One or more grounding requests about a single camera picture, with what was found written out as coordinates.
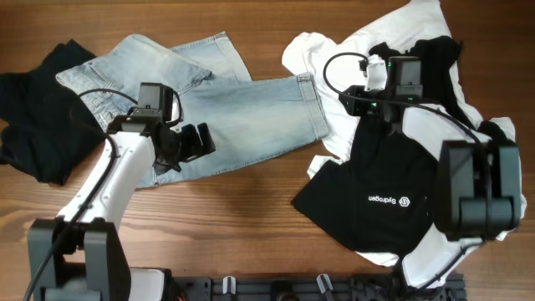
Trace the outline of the light blue denim shorts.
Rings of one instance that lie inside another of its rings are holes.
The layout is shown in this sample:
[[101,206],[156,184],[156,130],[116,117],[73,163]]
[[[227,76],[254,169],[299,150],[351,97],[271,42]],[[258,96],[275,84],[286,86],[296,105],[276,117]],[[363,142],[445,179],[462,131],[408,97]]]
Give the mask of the light blue denim shorts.
[[254,81],[226,33],[174,48],[131,34],[110,53],[66,69],[56,80],[81,94],[102,129],[127,113],[143,82],[176,91],[186,124],[207,124],[214,153],[186,163],[181,172],[149,170],[141,188],[233,171],[329,132],[311,74]]

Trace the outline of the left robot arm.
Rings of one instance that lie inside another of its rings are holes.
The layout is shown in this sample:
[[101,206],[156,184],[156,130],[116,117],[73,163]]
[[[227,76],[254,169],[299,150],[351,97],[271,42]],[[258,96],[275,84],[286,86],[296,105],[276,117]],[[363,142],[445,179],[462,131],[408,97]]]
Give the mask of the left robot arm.
[[30,300],[184,300],[166,268],[132,268],[118,228],[130,199],[150,169],[181,171],[181,164],[215,151],[205,123],[182,122],[171,87],[143,83],[127,115],[102,132],[104,150],[76,196],[54,219],[36,219],[28,231]]

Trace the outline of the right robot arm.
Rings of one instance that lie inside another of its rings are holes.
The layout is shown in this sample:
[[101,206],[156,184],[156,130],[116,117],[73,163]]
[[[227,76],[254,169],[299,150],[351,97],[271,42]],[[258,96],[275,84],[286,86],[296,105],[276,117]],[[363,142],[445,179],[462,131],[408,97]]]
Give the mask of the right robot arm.
[[383,118],[436,156],[432,225],[401,261],[411,293],[440,287],[470,253],[517,228],[522,215],[517,145],[481,136],[423,96],[421,61],[393,56],[360,61],[364,87],[339,93],[350,115]]

